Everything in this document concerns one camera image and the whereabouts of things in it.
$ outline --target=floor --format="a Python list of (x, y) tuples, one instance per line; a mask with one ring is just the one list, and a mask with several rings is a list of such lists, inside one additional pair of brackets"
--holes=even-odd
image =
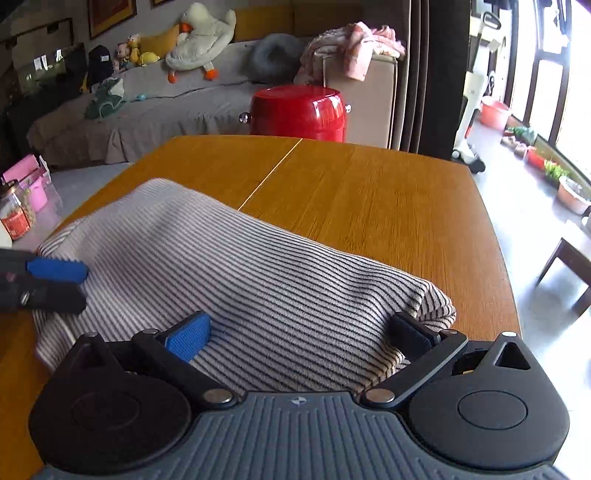
[(571, 480), (587, 480), (591, 309), (580, 318), (571, 310), (586, 285), (557, 260), (535, 286), (535, 279), (560, 240), (565, 221), (580, 224), (581, 217), (564, 208), (555, 198), (555, 188), (501, 145), (500, 137), (500, 132), (475, 122), (469, 141), (486, 170), (474, 180), (505, 258), (522, 337), (569, 409), (569, 436), (555, 465)]
[(37, 222), (32, 231), (15, 242), (13, 247), (18, 250), (36, 250), (63, 219), (130, 165), (99, 165), (52, 173), (52, 185), (46, 188), (47, 205), (37, 213)]

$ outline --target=red stool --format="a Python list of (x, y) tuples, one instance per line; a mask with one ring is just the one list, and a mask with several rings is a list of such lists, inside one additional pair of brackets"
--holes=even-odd
[(251, 135), (344, 142), (349, 111), (338, 90), (284, 85), (257, 92), (240, 121), (250, 124)]

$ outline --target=striped towel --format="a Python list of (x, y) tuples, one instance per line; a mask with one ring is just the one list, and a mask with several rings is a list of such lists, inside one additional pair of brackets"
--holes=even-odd
[(385, 334), (394, 312), (434, 330), (456, 315), (429, 281), (163, 179), (69, 225), (41, 253), (90, 268), (82, 314), (34, 312), (37, 354), (51, 369), (84, 332), (128, 340), (203, 310), (211, 338), (191, 364), (236, 393), (359, 393), (404, 359)]

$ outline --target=picture frame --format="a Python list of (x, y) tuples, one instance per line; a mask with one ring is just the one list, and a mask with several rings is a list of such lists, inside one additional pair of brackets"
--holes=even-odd
[(96, 38), (138, 13), (136, 0), (87, 0), (90, 38)]
[(168, 2), (171, 2), (172, 0), (151, 0), (152, 2), (152, 8), (156, 8), (159, 7), (162, 4), (166, 4)]

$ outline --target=metal screw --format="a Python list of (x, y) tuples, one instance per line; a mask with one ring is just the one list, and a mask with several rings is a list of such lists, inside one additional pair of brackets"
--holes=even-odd
[(231, 399), (233, 399), (234, 395), (225, 388), (212, 388), (203, 394), (203, 398), (209, 403), (223, 404), (228, 403)]
[(390, 403), (396, 395), (385, 388), (372, 388), (365, 394), (365, 398), (373, 403)]
[(21, 295), (21, 305), (23, 305), (23, 306), (26, 305), (30, 298), (31, 298), (30, 292), (28, 292), (28, 291), (23, 292), (23, 294)]

